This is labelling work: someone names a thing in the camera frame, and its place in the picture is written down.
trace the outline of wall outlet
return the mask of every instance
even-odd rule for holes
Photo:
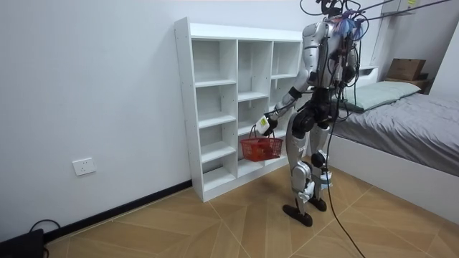
[[[93,158],[86,158],[81,161],[73,161],[72,164],[77,176],[95,172]]]

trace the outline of robot leg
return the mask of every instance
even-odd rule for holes
[[[311,166],[304,163],[301,158],[305,150],[306,137],[297,138],[292,134],[292,124],[296,113],[290,117],[285,144],[288,162],[290,164],[290,180],[292,191],[295,194],[296,207],[284,205],[284,212],[298,220],[305,226],[312,226],[313,220],[306,213],[305,203],[314,195],[314,181],[311,180]]]
[[[326,211],[326,202],[322,199],[322,190],[331,186],[331,172],[326,168],[327,153],[323,151],[330,127],[327,124],[316,125],[311,130],[309,144],[311,147],[312,179],[315,183],[314,196],[309,200],[319,211]]]

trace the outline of white bookshelf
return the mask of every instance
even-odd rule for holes
[[[208,201],[287,164],[245,160],[239,141],[293,85],[301,32],[175,23],[193,187]],[[285,140],[288,115],[276,138]]]

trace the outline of mattress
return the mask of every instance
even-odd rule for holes
[[[338,122],[334,135],[459,176],[459,101],[414,94]]]

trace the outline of white bed frame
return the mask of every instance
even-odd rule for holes
[[[377,81],[377,68],[362,69],[376,72],[361,76],[357,87]],[[459,224],[459,177],[339,136],[329,155],[331,166]]]

